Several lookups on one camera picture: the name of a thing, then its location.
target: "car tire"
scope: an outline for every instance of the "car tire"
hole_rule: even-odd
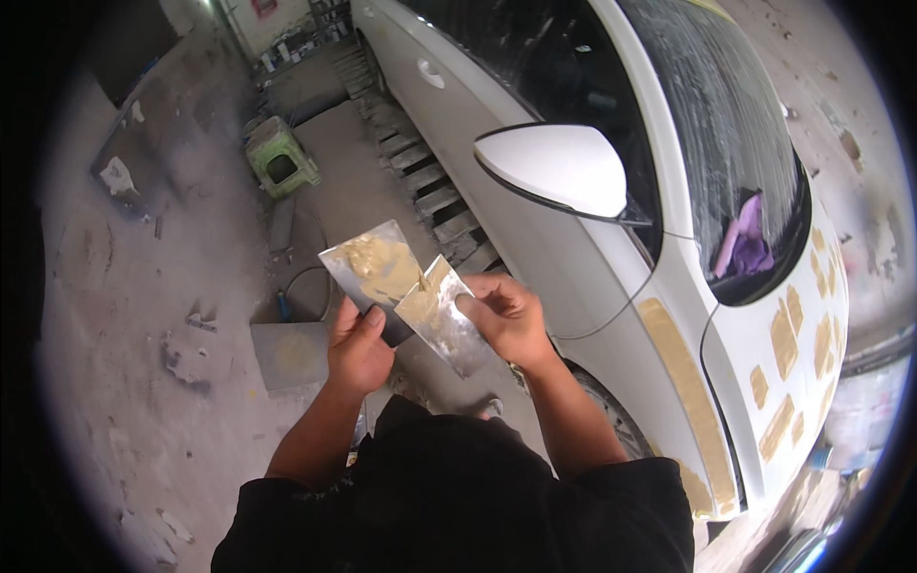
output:
[[[634,418],[627,413],[620,402],[615,400],[607,388],[582,368],[574,366],[570,368],[570,372],[596,405],[604,410],[608,421],[614,426],[614,432],[618,436],[618,440],[621,441],[621,445],[631,461],[656,456],[643,432],[634,423]]]
[[[389,91],[389,84],[385,80],[385,74],[382,73],[379,60],[376,59],[376,52],[372,51],[370,43],[362,34],[359,35],[359,46],[363,49],[363,58],[366,59],[366,67],[370,71],[370,77],[376,85],[376,90],[386,101],[394,102],[392,92]]]

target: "car window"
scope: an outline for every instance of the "car window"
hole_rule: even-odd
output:
[[[713,277],[713,263],[724,231],[753,193],[762,193],[762,231],[778,263],[775,269],[785,268],[780,263],[800,240],[804,177],[780,103],[751,44],[734,22],[692,2],[617,1],[668,99],[688,175],[694,239],[714,294],[722,281]],[[730,301],[750,302],[765,294],[752,288],[763,284],[761,279],[726,279],[737,297]],[[736,285],[742,281],[749,287],[744,294]]]
[[[405,0],[530,110],[551,123],[594,126],[627,175],[629,201],[651,227],[635,233],[655,262],[662,242],[656,172],[624,66],[585,0]]]

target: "wheel rim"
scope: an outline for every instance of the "wheel rim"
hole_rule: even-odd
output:
[[[583,390],[585,390],[586,393],[589,394],[589,397],[592,398],[592,401],[605,412],[605,416],[614,427],[614,433],[618,436],[618,441],[620,441],[621,446],[624,447],[627,458],[630,460],[642,459],[644,457],[642,453],[643,448],[635,438],[635,429],[614,410],[613,406],[603,400],[602,396],[599,396],[589,388],[583,388]]]

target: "car door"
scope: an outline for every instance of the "car door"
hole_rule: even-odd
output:
[[[388,40],[398,44],[392,48],[397,56],[389,61],[398,60],[391,74],[403,94],[400,101],[507,267],[541,297],[551,335],[577,338],[607,325],[648,277],[648,258],[641,257],[632,234],[531,203],[491,179],[473,155],[477,137],[542,119],[492,69],[518,81],[523,56],[489,64],[474,53],[475,46],[485,56],[515,53],[517,46],[491,50],[481,44],[481,33],[500,28],[504,35],[514,33],[508,41],[522,46],[526,36],[536,37],[546,23],[550,27],[549,10],[558,3],[514,1],[496,9],[480,2],[373,4],[384,6],[394,24]]]

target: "windshield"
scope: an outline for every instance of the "windshield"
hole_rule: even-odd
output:
[[[802,189],[780,103],[748,40],[734,22],[688,0],[618,4],[656,68],[679,133],[704,277],[716,282],[725,229],[758,191],[763,236],[779,263],[793,250],[797,234],[788,227]]]

